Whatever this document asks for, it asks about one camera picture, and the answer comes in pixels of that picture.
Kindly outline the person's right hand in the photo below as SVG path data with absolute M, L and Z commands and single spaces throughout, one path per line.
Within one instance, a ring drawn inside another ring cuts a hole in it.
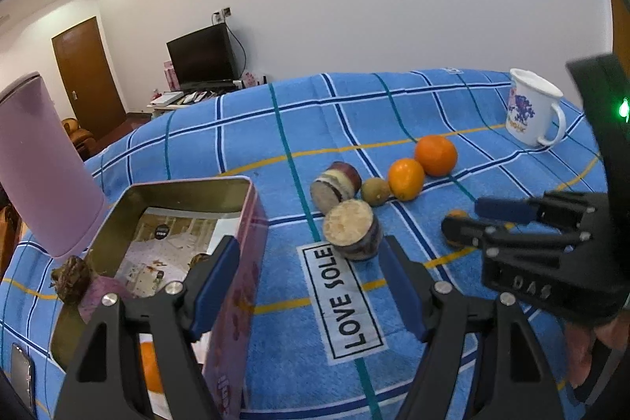
M 595 361 L 622 353 L 629 344 L 629 310 L 623 309 L 610 323 L 595 327 L 566 322 L 567 381 L 573 388 L 582 386 Z

